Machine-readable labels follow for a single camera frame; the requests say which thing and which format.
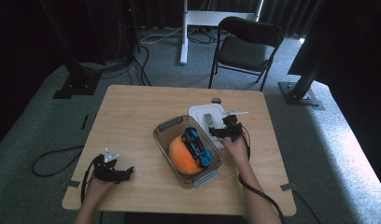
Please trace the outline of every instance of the blue and black object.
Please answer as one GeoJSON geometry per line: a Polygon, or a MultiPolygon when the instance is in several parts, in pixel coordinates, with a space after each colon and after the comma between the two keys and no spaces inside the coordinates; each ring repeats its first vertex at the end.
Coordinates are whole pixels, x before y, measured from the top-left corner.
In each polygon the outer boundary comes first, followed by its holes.
{"type": "Polygon", "coordinates": [[[181,139],[200,167],[205,168],[211,164],[211,153],[203,145],[195,128],[186,128],[181,139]]]}

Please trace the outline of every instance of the orange ball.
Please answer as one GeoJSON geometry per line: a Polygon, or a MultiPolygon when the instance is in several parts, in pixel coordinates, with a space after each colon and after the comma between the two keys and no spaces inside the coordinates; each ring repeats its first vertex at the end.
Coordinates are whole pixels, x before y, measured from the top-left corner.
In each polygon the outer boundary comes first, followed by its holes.
{"type": "Polygon", "coordinates": [[[181,136],[171,142],[168,156],[176,169],[184,175],[195,175],[203,171],[203,168],[199,167],[188,148],[181,141],[181,136]]]}

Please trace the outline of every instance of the human arm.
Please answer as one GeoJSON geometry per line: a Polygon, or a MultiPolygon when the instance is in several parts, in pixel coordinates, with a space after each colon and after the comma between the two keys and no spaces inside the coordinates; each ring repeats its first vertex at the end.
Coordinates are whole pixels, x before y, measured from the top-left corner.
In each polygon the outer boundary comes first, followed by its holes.
{"type": "Polygon", "coordinates": [[[114,184],[114,182],[105,182],[97,178],[92,179],[89,182],[85,199],[80,206],[74,224],[93,223],[94,213],[98,204],[114,184]]]}
{"type": "MultiPolygon", "coordinates": [[[[263,192],[260,182],[249,164],[245,140],[239,137],[233,142],[225,139],[219,139],[219,141],[228,149],[244,182],[263,192]]],[[[243,192],[250,224],[280,223],[277,212],[271,203],[246,187],[243,187],[243,192]]]]}

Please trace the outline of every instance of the transparent storage box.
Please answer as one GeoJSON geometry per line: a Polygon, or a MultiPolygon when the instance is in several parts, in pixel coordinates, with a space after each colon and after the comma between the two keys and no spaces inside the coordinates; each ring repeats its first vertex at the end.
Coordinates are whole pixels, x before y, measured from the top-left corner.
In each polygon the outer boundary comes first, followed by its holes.
{"type": "Polygon", "coordinates": [[[179,183],[184,189],[200,188],[219,175],[218,168],[222,164],[222,155],[193,117],[184,115],[164,121],[153,131],[153,137],[159,145],[163,156],[167,159],[168,164],[178,177],[179,183]],[[183,134],[185,129],[188,127],[192,127],[197,130],[203,145],[211,153],[210,166],[196,175],[181,174],[168,156],[168,148],[170,143],[176,137],[183,134]]]}

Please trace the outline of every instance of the chair backrest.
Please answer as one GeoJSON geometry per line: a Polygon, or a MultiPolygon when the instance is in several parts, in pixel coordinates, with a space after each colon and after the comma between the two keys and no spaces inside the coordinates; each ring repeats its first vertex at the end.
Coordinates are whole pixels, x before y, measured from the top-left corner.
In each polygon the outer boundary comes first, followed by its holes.
{"type": "Polygon", "coordinates": [[[219,29],[225,30],[244,41],[274,48],[278,48],[284,39],[284,32],[278,26],[238,17],[223,19],[219,23],[219,29]]]}

